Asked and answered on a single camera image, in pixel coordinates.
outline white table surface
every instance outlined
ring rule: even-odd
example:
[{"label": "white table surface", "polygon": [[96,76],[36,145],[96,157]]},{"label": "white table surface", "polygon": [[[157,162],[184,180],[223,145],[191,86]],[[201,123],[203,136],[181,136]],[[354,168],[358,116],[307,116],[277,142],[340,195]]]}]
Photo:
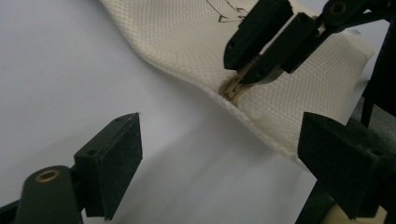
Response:
[{"label": "white table surface", "polygon": [[[378,49],[387,25],[359,29]],[[0,2],[0,206],[19,199],[29,174],[73,165],[95,134],[133,112],[144,159],[111,223],[293,223],[299,215],[315,178],[203,92],[141,60],[99,1]]]}]

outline woven fabric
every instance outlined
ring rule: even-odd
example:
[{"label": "woven fabric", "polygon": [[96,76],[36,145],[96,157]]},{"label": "woven fabric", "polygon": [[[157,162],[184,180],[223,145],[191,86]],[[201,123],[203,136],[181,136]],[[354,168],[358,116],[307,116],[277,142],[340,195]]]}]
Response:
[{"label": "woven fabric", "polygon": [[[209,94],[266,145],[297,160],[305,111],[339,120],[373,55],[358,36],[332,35],[292,75],[255,86],[238,107],[219,96],[235,71],[225,70],[226,43],[254,0],[101,0],[135,51],[164,72]],[[312,12],[291,1],[293,11]]]}]

